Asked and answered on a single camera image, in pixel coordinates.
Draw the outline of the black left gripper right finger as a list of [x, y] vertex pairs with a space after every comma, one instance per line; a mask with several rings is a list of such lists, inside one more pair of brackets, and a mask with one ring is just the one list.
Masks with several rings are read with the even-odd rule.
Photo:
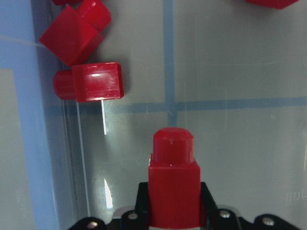
[[217, 210], [217, 205], [205, 182], [201, 182], [200, 196], [200, 227], [209, 228], [212, 214]]

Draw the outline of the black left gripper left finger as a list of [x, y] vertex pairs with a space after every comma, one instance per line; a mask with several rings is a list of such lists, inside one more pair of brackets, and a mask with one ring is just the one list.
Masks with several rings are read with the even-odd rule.
[[138, 185], [138, 192], [136, 197], [135, 211], [141, 221], [143, 227], [149, 227], [149, 193], [148, 182], [141, 182]]

